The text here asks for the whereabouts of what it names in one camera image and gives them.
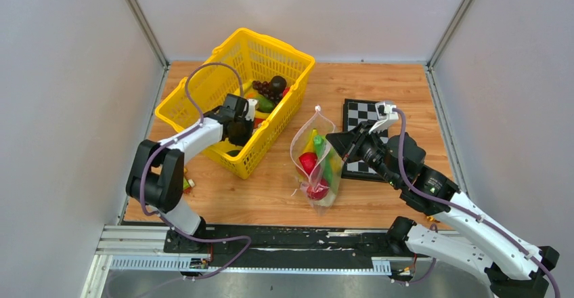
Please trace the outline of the yellow plastic basket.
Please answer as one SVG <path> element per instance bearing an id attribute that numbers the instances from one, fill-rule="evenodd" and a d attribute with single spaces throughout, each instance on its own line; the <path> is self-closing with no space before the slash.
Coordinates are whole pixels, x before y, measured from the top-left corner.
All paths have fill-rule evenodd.
<path id="1" fill-rule="evenodd" d="M 279 75 L 290 87 L 247 144 L 238 148 L 238 155 L 228 154 L 235 149 L 228 141 L 203 151 L 212 161 L 246 179 L 301 107 L 315 59 L 281 40 L 239 28 L 214 48 L 206 63 L 208 66 L 192 78 L 182 78 L 155 109 L 156 117 L 177 133 L 195 123 L 200 111 L 221 105 L 229 93 L 238 94 L 247 81 L 268 81 Z"/>

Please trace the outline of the yellow bell pepper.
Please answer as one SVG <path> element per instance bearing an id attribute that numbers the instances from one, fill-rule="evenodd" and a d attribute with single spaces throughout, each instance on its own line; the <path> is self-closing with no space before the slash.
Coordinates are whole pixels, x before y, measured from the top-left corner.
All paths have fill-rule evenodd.
<path id="1" fill-rule="evenodd" d="M 329 158 L 329 163 L 330 163 L 330 167 L 331 167 L 333 176 L 336 176 L 336 175 L 340 176 L 341 170 L 343 167 L 343 161 L 342 161 L 341 157 L 339 157 L 339 155 L 337 155 L 337 153 L 331 152 L 330 158 Z"/>

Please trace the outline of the green cucumber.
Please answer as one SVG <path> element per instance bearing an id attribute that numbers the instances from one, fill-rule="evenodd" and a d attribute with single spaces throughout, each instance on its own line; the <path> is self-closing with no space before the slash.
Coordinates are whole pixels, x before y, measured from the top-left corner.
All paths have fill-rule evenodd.
<path id="1" fill-rule="evenodd" d="M 332 183 L 332 168 L 330 165 L 330 144 L 322 135 L 316 135 L 313 138 L 313 145 L 315 148 L 315 153 L 317 155 L 317 162 L 319 163 L 319 174 L 326 182 L 327 186 Z"/>

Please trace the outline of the dark red pomegranate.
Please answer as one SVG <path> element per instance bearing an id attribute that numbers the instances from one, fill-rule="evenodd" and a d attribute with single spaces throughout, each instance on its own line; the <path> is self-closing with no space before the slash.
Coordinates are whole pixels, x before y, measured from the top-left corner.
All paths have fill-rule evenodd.
<path id="1" fill-rule="evenodd" d="M 299 163 L 306 175 L 311 175 L 317 164 L 317 155 L 314 152 L 304 152 L 299 156 Z"/>

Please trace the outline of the red yellow apple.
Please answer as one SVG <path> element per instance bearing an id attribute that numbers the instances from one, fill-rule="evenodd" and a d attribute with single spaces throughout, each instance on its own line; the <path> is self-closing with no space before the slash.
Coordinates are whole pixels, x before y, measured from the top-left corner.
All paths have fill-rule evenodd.
<path id="1" fill-rule="evenodd" d="M 325 179 L 321 179 L 316 186 L 307 186 L 305 193 L 310 200 L 321 200 L 326 197 L 329 191 L 329 183 Z"/>

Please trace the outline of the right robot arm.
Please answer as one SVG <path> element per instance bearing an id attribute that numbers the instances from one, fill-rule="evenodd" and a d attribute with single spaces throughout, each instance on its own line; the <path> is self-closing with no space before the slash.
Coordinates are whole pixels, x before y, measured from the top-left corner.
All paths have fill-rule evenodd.
<path id="1" fill-rule="evenodd" d="M 392 254 L 411 251 L 444 261 L 474 275 L 496 297 L 545 297 L 548 289 L 561 296 L 552 275 L 559 252 L 528 243 L 488 216 L 450 178 L 425 165 L 425 150 L 405 130 L 383 142 L 363 124 L 329 133 L 326 139 L 344 162 L 365 162 L 400 190 L 407 206 L 467 239 L 434 235 L 413 220 L 397 217 L 386 238 Z"/>

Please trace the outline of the green lettuce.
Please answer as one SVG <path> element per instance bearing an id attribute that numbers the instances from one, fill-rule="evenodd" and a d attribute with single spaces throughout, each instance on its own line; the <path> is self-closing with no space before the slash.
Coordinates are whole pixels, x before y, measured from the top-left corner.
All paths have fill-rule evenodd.
<path id="1" fill-rule="evenodd" d="M 339 190 L 339 186 L 340 186 L 340 181 L 341 178 L 335 176 L 334 178 L 332 178 L 332 183 L 329 186 L 330 187 L 330 191 L 329 193 L 326 195 L 325 198 L 321 199 L 321 200 L 310 200 L 307 198 L 307 195 L 305 193 L 305 190 L 307 189 L 307 186 L 311 185 L 309 183 L 309 180 L 306 177 L 303 176 L 297 176 L 296 177 L 297 181 L 299 182 L 299 190 L 305 195 L 306 199 L 313 205 L 313 206 L 317 206 L 317 207 L 330 207 L 332 206 L 332 204 L 334 203 L 336 197 L 338 196 L 338 190 Z"/>

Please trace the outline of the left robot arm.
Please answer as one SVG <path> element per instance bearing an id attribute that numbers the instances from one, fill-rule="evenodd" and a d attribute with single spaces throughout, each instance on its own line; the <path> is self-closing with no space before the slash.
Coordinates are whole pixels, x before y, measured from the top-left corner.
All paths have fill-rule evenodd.
<path id="1" fill-rule="evenodd" d="M 229 94 L 222 105 L 201 112 L 191 127 L 159 142 L 143 140 L 137 147 L 125 187 L 127 195 L 137 200 L 147 215 L 159 215 L 192 253 L 201 252 L 212 240 L 207 240 L 205 220 L 183 199 L 183 168 L 219 142 L 247 144 L 255 126 L 256 107 L 255 100 Z"/>

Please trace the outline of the clear zip top bag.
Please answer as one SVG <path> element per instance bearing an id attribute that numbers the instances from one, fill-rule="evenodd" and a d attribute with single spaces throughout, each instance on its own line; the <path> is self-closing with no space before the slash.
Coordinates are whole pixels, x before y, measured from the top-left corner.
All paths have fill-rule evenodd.
<path id="1" fill-rule="evenodd" d="M 322 135 L 326 138 L 326 135 L 328 133 L 338 132 L 338 128 L 330 119 L 327 119 L 323 115 L 321 106 L 317 105 L 315 107 L 314 115 L 298 130 L 298 132 L 295 134 L 295 136 L 293 137 L 293 139 L 290 143 L 289 153 L 290 153 L 290 158 L 291 158 L 292 162 L 294 163 L 294 168 L 296 171 L 296 177 L 300 176 L 300 175 L 303 177 L 306 177 L 309 180 L 309 183 L 312 186 L 315 186 L 321 179 L 321 176 L 319 174 L 319 163 L 317 162 L 311 175 L 306 175 L 303 172 L 303 168 L 301 167 L 301 164 L 299 163 L 299 156 L 302 153 L 304 153 L 303 148 L 304 148 L 305 143 L 307 141 L 307 137 L 308 137 L 308 135 L 312 129 L 317 129 L 318 135 Z M 335 149 L 333 149 L 333 147 L 331 146 L 331 144 L 330 144 L 330 147 L 331 147 L 330 152 L 336 152 Z M 327 210 L 331 207 L 331 206 L 330 207 L 317 207 L 317 206 L 313 206 L 310 202 L 309 202 L 309 204 L 311 205 L 311 207 L 315 210 L 315 212 L 318 215 L 324 215 L 325 213 L 327 213 Z"/>

